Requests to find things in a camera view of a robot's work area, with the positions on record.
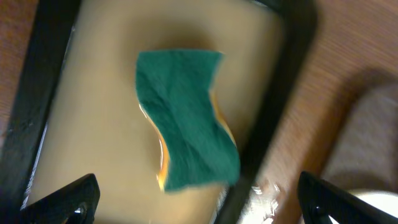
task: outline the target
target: baking tray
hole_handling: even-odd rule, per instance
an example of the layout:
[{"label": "baking tray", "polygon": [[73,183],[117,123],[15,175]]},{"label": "baking tray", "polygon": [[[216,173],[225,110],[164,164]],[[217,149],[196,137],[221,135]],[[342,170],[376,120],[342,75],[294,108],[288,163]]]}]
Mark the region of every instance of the baking tray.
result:
[{"label": "baking tray", "polygon": [[[282,18],[284,43],[262,98],[257,121],[241,154],[241,176],[228,189],[214,223],[236,223],[264,160],[290,92],[315,35],[313,0],[257,0]],[[45,136],[47,118],[73,34],[81,0],[42,0],[0,157],[0,211],[11,215],[24,203]]]}]

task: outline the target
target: wooden table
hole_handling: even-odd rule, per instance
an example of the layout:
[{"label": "wooden table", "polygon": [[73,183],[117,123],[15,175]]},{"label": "wooden table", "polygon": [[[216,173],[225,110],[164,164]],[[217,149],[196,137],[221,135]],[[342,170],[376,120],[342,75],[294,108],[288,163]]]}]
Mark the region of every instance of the wooden table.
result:
[{"label": "wooden table", "polygon": [[[0,5],[0,132],[7,121],[38,0]],[[277,223],[295,223],[301,170],[316,174],[352,103],[368,87],[398,78],[398,1],[319,0],[320,26],[262,176],[282,189]]]}]

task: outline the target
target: milky liquid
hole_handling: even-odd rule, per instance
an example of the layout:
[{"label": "milky liquid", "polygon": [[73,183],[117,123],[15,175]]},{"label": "milky liquid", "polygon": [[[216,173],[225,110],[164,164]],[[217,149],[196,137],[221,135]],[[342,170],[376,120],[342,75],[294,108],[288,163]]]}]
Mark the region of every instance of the milky liquid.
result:
[{"label": "milky liquid", "polygon": [[218,104],[241,148],[282,42],[276,14],[244,0],[86,0],[53,103],[32,203],[94,173],[95,223],[208,223],[222,186],[165,194],[160,145],[135,91],[143,50],[224,53]]}]

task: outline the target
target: tray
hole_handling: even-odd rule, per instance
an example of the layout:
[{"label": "tray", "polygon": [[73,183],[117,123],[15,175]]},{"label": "tray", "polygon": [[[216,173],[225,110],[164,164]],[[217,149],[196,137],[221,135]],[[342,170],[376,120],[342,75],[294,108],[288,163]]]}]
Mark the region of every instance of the tray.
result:
[{"label": "tray", "polygon": [[[241,154],[241,178],[214,223],[236,223],[315,34],[313,1],[256,1],[277,12],[285,40],[257,122]],[[40,2],[0,160],[0,211],[17,213],[34,177],[47,118],[80,1]]]}]

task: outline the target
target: metal pan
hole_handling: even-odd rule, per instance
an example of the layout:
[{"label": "metal pan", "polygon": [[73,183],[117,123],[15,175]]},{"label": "metal pan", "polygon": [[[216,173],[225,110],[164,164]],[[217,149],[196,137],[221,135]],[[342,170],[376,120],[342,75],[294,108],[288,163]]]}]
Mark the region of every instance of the metal pan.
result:
[{"label": "metal pan", "polygon": [[[257,122],[241,155],[241,177],[229,188],[214,223],[236,223],[249,195],[284,106],[315,35],[317,14],[312,0],[257,0],[280,15],[285,39]],[[31,184],[45,136],[68,41],[80,0],[41,0],[30,37],[7,138],[0,151],[0,211],[15,214]]]}]

